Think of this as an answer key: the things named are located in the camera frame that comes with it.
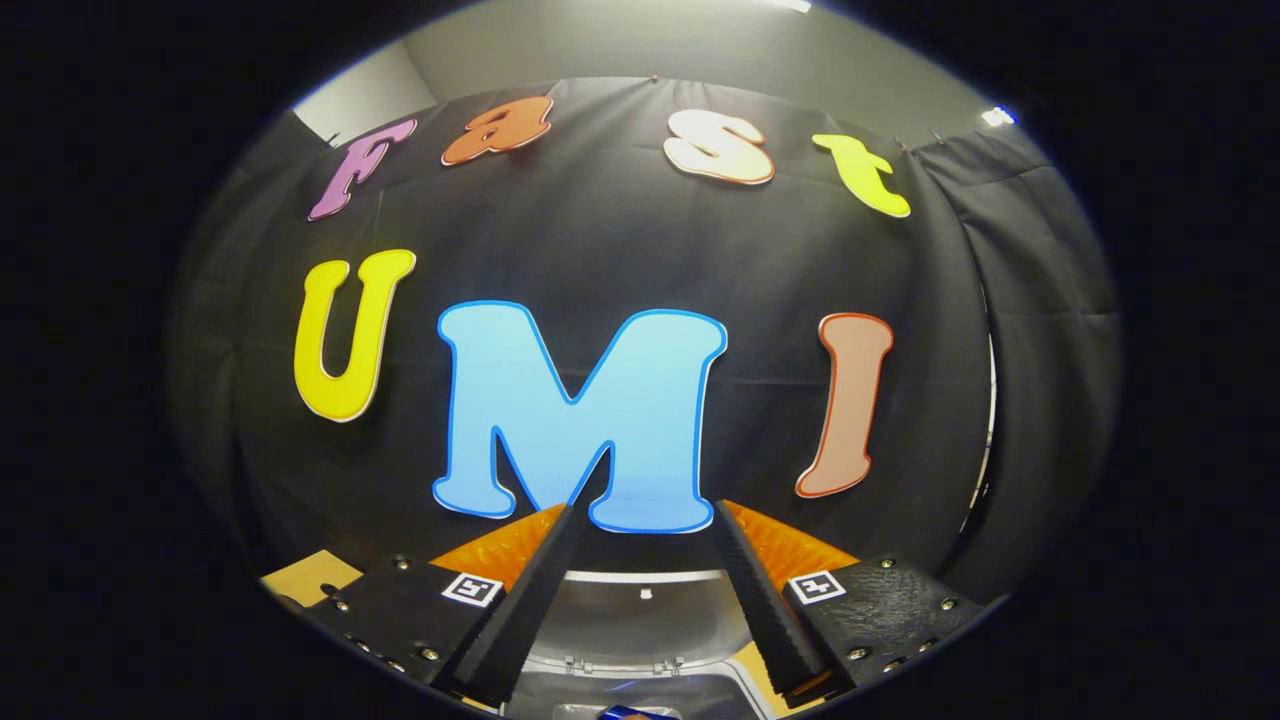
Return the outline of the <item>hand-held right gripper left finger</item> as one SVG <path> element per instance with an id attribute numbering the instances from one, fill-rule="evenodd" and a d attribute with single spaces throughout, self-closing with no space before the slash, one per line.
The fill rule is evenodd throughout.
<path id="1" fill-rule="evenodd" d="M 559 503 L 435 559 L 398 553 L 300 614 L 408 682 L 498 707 L 511 700 L 581 534 Z"/>

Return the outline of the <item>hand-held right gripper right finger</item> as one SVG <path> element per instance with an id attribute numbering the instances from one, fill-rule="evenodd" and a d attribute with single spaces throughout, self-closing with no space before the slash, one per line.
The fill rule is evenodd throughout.
<path id="1" fill-rule="evenodd" d="M 856 559 L 741 503 L 717 502 L 712 530 L 771 687 L 790 708 L 882 685 L 1000 607 L 901 553 Z"/>

